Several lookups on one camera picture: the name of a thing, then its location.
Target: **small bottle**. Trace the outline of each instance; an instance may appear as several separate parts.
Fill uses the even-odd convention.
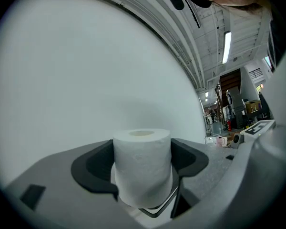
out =
[[[219,135],[216,139],[216,146],[217,147],[222,147],[223,146],[223,137]]]

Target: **white wall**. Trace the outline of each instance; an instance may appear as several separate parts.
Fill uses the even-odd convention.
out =
[[[262,81],[258,81],[257,83],[255,83],[255,87],[259,86],[260,84],[265,84],[266,80],[262,80]]]
[[[204,143],[201,103],[143,25],[98,0],[20,0],[0,28],[0,185],[117,129]]]
[[[241,77],[240,95],[242,99],[248,99],[249,101],[259,100],[255,84],[253,83],[246,67],[242,67],[240,69],[240,77]]]
[[[247,68],[248,72],[251,72],[251,71],[256,70],[258,68],[261,69],[261,71],[263,73],[263,77],[261,79],[259,79],[258,81],[255,81],[255,83],[257,85],[261,84],[262,81],[266,81],[267,82],[271,78],[271,76],[272,76],[272,72],[269,69],[269,67],[268,67],[268,65],[267,65],[267,63],[265,62],[264,59],[252,60],[245,67]]]

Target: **window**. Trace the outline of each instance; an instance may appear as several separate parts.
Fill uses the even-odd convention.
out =
[[[273,72],[274,71],[274,67],[272,67],[272,65],[271,65],[269,56],[265,57],[264,59],[265,59],[267,65],[268,65],[269,69],[271,70],[271,72]]]
[[[259,93],[262,90],[262,88],[264,88],[263,84],[258,85],[256,87],[257,92]]]

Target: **toilet paper roll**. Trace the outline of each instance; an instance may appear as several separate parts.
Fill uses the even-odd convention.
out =
[[[113,135],[115,182],[121,200],[135,208],[154,208],[173,184],[168,130],[137,129]]]

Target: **black machine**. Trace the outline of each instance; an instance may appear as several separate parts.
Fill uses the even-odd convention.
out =
[[[235,119],[235,121],[232,123],[235,124],[235,128],[240,129],[245,126],[245,121],[243,117],[245,114],[245,107],[238,87],[236,86],[231,89],[228,89],[226,95],[229,102],[228,108],[230,111],[230,115],[231,117],[233,117],[233,119]]]

